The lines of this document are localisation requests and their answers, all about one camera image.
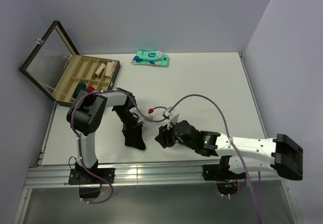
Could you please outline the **black sock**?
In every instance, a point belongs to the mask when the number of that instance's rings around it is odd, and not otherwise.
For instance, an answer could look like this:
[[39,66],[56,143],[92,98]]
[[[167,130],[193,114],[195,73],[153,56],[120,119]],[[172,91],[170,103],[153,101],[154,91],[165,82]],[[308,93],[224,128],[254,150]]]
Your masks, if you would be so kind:
[[158,142],[164,149],[170,147],[170,139],[168,132],[159,132],[159,134],[155,137],[155,141]]
[[136,124],[128,127],[124,125],[122,133],[125,138],[125,146],[136,148],[142,151],[146,150],[146,145],[142,138],[142,127],[142,124]]

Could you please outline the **dark green patterned sock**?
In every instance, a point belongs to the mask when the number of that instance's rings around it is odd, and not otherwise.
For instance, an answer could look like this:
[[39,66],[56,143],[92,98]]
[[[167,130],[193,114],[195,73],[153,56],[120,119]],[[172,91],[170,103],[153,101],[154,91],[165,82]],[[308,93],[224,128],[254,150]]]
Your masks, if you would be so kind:
[[85,89],[86,88],[86,84],[85,83],[78,83],[78,85],[76,86],[74,92],[73,92],[73,95],[72,97],[74,99],[77,98],[78,94],[80,93],[81,90]]

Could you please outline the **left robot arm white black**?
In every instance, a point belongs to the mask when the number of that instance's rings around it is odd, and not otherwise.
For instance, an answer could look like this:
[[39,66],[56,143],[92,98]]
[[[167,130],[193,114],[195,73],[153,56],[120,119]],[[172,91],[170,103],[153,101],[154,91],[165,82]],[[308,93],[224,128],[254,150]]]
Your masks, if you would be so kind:
[[67,113],[67,121],[77,137],[78,165],[84,167],[80,178],[86,183],[93,183],[98,178],[98,159],[95,154],[95,132],[99,128],[106,108],[112,108],[123,124],[122,133],[125,145],[145,150],[142,139],[142,126],[131,109],[137,106],[135,96],[124,89],[108,91],[90,91],[81,89]]

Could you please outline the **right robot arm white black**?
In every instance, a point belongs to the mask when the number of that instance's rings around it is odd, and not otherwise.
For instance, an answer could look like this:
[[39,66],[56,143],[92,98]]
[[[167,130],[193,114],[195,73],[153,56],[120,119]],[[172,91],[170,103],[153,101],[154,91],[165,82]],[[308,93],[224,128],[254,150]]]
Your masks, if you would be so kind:
[[214,179],[243,179],[246,172],[277,172],[285,179],[303,179],[303,148],[285,134],[275,138],[252,139],[228,137],[223,133],[199,131],[187,121],[159,128],[155,140],[169,148],[180,144],[202,156],[218,156],[212,169]]

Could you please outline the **mint green folded socks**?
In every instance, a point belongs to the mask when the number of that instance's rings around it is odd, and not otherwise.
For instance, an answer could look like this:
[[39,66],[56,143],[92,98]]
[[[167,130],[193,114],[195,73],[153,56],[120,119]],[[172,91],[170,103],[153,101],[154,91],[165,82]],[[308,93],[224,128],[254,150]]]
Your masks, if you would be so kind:
[[160,50],[154,51],[137,51],[131,61],[132,65],[148,65],[167,67],[169,65],[169,56]]

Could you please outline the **red rolled sock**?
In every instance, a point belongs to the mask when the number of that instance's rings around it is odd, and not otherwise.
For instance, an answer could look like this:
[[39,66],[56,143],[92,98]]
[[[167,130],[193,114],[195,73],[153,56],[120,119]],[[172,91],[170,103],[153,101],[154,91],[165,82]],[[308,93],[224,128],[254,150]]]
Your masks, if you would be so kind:
[[89,90],[89,91],[95,91],[95,88],[92,87],[92,86],[88,86],[86,89]]

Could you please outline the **beige rolled sock right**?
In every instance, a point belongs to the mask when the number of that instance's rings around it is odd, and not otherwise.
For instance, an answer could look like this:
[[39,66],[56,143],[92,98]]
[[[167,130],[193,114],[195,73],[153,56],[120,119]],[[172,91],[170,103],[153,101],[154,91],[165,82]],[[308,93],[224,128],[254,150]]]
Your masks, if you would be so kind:
[[106,77],[112,77],[115,67],[116,67],[116,62],[114,61],[110,61],[106,64],[106,69],[105,69],[105,76]]

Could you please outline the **beige rolled sock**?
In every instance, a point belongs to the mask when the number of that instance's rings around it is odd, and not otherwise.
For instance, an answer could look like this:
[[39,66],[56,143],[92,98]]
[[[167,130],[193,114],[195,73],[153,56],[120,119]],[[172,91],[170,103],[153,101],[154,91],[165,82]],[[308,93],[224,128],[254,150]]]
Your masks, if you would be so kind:
[[98,67],[98,69],[95,71],[95,76],[100,78],[105,70],[106,64],[101,63]]
[[105,76],[106,77],[112,77],[115,67],[116,67],[116,62],[114,61],[110,61],[106,64],[106,69],[105,69]]

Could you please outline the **beige rolled sock left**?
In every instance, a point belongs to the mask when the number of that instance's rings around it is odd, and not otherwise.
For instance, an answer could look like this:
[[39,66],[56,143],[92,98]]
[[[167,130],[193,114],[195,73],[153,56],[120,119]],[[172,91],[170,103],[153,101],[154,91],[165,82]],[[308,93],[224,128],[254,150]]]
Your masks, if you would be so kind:
[[98,67],[98,69],[95,71],[95,76],[100,78],[105,70],[106,64],[101,63]]

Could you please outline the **black wooden organizer box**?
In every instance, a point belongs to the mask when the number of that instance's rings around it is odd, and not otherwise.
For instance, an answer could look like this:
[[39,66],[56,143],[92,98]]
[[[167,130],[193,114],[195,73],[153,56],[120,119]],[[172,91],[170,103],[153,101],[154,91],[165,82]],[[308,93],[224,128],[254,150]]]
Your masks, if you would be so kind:
[[[19,68],[50,100],[61,106],[71,106],[73,92],[78,83],[95,90],[113,88],[121,64],[118,60],[81,55],[58,20],[54,20],[35,48]],[[105,70],[100,78],[95,71],[101,63],[116,62],[112,77]]]

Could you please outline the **aluminium frame rail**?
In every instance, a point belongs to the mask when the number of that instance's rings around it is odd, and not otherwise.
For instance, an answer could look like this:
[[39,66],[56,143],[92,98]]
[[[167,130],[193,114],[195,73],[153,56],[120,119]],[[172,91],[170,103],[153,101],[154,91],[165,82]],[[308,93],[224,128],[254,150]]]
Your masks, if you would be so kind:
[[[202,166],[216,164],[217,160],[172,161],[138,164],[100,164],[100,168],[115,169],[114,186],[205,183]],[[70,187],[68,165],[30,168],[25,189]]]

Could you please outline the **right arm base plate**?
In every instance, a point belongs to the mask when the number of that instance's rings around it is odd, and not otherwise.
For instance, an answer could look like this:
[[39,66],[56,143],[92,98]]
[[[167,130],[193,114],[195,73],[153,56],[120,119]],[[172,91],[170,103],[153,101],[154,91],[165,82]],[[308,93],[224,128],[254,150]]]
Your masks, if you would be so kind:
[[202,177],[205,181],[228,182],[230,180],[244,180],[246,174],[236,174],[229,170],[228,166],[220,166],[220,164],[205,164],[202,166]]

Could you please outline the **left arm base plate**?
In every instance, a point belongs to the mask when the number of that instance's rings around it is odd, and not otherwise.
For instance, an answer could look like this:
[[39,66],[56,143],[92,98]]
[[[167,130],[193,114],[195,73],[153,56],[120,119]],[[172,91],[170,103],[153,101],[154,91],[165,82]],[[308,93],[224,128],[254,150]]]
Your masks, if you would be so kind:
[[[114,168],[98,168],[97,176],[107,180],[110,184],[114,182],[115,169]],[[71,169],[68,180],[69,185],[90,185],[90,184],[103,184],[101,179],[90,175],[85,170],[77,171]]]

